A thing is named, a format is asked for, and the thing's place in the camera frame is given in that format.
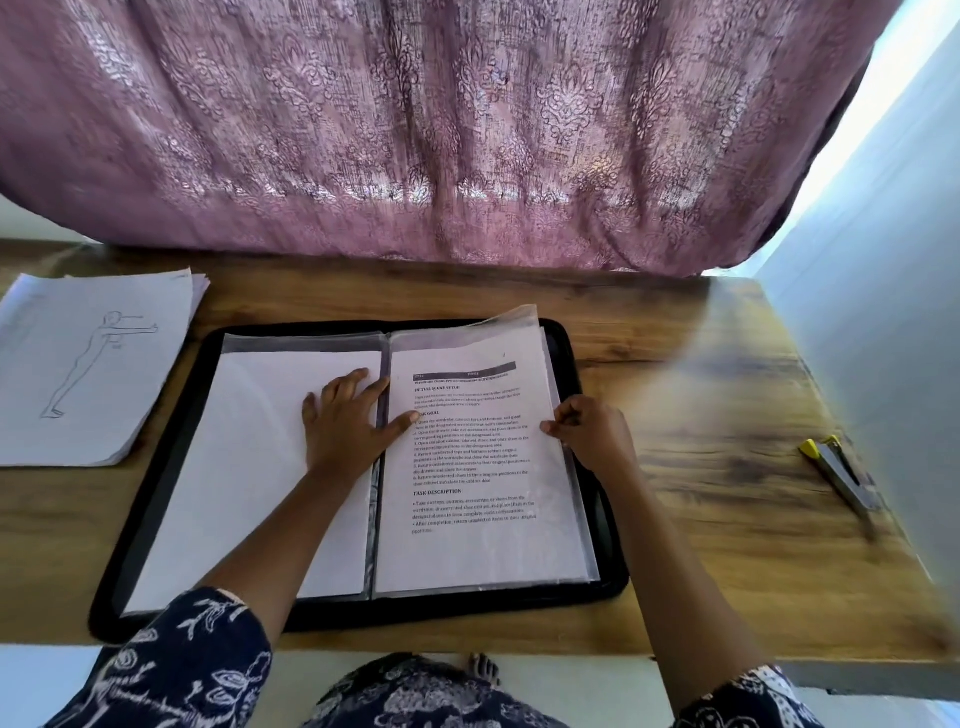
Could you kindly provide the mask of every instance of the black header bar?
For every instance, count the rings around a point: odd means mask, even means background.
[[[432,375],[414,375],[414,381],[437,381],[438,379],[485,379],[488,376],[496,376],[512,372],[516,369],[516,362],[501,364],[498,367],[482,369],[479,372],[437,372]]]

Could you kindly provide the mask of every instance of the blue patterned dress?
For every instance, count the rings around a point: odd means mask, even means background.
[[[235,596],[179,596],[104,665],[49,728],[241,728],[272,652]],[[753,670],[688,706],[677,728],[821,728],[775,667]],[[303,728],[564,728],[500,688],[410,654],[345,677]]]

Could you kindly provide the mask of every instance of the forearm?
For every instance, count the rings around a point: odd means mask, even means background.
[[[276,644],[326,530],[344,501],[347,485],[306,475],[243,543],[198,586],[237,595],[260,619]]]
[[[601,477],[674,713],[770,662],[639,470]]]

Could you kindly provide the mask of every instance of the yellow stapler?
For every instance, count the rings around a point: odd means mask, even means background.
[[[880,501],[856,476],[850,460],[844,454],[840,438],[830,435],[822,443],[806,440],[800,445],[800,452],[817,466],[834,490],[853,509],[862,521],[867,537],[873,540],[876,537],[876,528],[871,511],[880,507]]]

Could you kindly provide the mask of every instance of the wooden desk surface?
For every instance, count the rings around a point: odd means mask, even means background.
[[[0,471],[0,642],[91,641],[90,601],[199,342],[213,329],[487,317],[536,303],[569,332],[585,391],[624,410],[660,497],[779,658],[949,657],[948,621],[892,519],[880,518],[880,538],[868,544],[797,453],[803,439],[837,427],[755,282],[0,242],[0,291],[20,272],[186,266],[212,285],[131,456],[113,468]],[[283,646],[651,652],[630,590],[588,606],[290,635]]]

